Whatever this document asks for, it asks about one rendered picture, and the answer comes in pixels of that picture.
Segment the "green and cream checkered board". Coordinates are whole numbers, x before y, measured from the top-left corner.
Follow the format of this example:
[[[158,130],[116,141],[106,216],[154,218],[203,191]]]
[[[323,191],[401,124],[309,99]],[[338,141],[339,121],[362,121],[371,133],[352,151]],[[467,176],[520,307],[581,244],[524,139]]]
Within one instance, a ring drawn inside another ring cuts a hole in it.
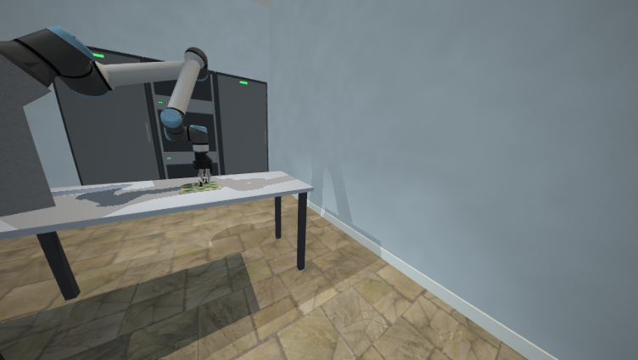
[[[180,194],[187,194],[187,193],[194,193],[194,192],[201,192],[201,191],[208,191],[208,190],[215,190],[215,189],[221,189],[219,183],[217,181],[210,181],[209,183],[205,183],[202,182],[202,187],[200,187],[200,185],[198,185],[199,183],[194,183],[194,187],[196,188],[196,190],[192,190],[193,185],[191,183],[184,183],[181,185],[181,192]]]

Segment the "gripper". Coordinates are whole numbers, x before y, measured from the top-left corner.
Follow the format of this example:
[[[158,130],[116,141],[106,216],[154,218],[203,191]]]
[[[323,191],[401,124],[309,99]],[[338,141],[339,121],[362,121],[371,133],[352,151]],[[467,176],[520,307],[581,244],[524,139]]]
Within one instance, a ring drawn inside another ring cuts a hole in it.
[[[208,154],[208,151],[206,152],[194,152],[195,154],[195,161],[193,161],[193,169],[198,169],[199,174],[198,177],[201,177],[201,180],[204,182],[204,169],[206,171],[205,176],[208,178],[208,182],[210,181],[210,177],[211,177],[211,173],[212,173],[212,165],[210,164],[210,161],[207,160],[205,158],[205,154]],[[198,155],[198,156],[197,156]],[[194,167],[194,163],[195,163],[195,167]],[[208,167],[208,169],[207,169]]]

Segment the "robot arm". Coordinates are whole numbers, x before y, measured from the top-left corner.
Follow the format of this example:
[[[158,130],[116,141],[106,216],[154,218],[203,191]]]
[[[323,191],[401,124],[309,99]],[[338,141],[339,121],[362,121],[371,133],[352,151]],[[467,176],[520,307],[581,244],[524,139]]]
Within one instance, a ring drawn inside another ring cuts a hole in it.
[[[199,48],[188,48],[182,61],[101,65],[91,61],[93,53],[78,38],[53,26],[0,41],[0,54],[45,87],[58,76],[85,98],[103,98],[116,86],[178,79],[167,110],[160,114],[165,137],[193,141],[193,151],[209,151],[206,127],[183,126],[196,81],[205,81],[209,74],[207,57]]]

